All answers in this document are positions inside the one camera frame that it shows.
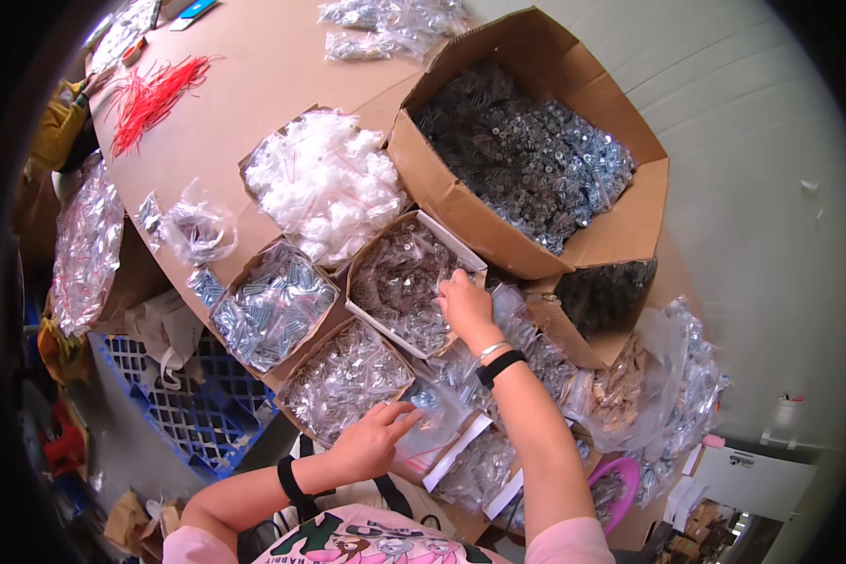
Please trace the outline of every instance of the tape roll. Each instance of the tape roll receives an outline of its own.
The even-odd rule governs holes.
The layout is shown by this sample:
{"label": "tape roll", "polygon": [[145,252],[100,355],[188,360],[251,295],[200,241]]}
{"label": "tape roll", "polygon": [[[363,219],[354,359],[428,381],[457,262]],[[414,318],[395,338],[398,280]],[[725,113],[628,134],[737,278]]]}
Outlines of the tape roll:
{"label": "tape roll", "polygon": [[126,67],[130,67],[133,65],[138,58],[141,56],[141,46],[139,44],[135,44],[132,47],[129,47],[123,53],[123,64]]}

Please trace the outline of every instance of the silver bracelet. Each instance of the silver bracelet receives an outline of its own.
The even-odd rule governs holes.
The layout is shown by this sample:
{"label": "silver bracelet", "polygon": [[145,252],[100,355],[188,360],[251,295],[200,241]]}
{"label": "silver bracelet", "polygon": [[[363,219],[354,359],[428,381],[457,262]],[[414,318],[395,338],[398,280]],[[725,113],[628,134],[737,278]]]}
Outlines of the silver bracelet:
{"label": "silver bracelet", "polygon": [[483,359],[486,356],[491,355],[492,353],[494,353],[496,350],[498,350],[499,348],[501,348],[503,346],[510,346],[510,345],[508,345],[507,342],[502,341],[500,343],[495,343],[492,346],[488,346],[488,347],[486,347],[485,351],[483,351],[483,354],[479,355],[479,357],[476,360],[479,361],[479,362],[483,362]]}

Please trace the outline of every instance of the pink t-shirt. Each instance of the pink t-shirt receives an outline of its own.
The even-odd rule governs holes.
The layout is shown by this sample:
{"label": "pink t-shirt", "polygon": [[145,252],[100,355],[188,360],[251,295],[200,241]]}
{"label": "pink t-shirt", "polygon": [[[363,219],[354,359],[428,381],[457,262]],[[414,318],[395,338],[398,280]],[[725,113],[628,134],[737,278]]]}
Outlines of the pink t-shirt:
{"label": "pink t-shirt", "polygon": [[[164,564],[237,564],[225,544],[197,527],[163,542]],[[254,564],[509,564],[498,554],[453,540],[399,513],[346,505],[320,513],[263,551]],[[613,564],[598,521],[568,519],[527,547],[527,564]]]}

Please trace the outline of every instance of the pink plastic basin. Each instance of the pink plastic basin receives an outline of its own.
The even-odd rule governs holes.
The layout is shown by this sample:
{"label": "pink plastic basin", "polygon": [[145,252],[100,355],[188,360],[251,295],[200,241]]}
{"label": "pink plastic basin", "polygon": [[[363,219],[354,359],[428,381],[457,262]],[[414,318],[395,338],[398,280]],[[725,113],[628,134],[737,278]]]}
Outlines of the pink plastic basin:
{"label": "pink plastic basin", "polygon": [[636,460],[627,457],[616,458],[611,462],[600,462],[593,473],[589,476],[589,487],[596,482],[603,475],[611,470],[617,470],[623,477],[623,483],[627,485],[627,494],[621,499],[612,503],[608,508],[611,512],[611,518],[608,523],[604,525],[604,535],[608,536],[614,527],[623,519],[623,515],[627,513],[630,506],[633,504],[633,497],[636,495],[636,490],[640,486],[640,464]]}

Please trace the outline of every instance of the woman's left hand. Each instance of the woman's left hand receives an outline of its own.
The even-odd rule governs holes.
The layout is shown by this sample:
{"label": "woman's left hand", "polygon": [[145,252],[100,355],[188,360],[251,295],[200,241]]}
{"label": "woman's left hand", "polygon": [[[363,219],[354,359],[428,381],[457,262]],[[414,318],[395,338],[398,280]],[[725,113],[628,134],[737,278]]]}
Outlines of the woman's left hand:
{"label": "woman's left hand", "polygon": [[[395,421],[401,413],[409,413]],[[343,484],[386,474],[395,459],[395,443],[423,419],[412,403],[377,403],[359,422],[352,423],[327,452],[333,472]]]}

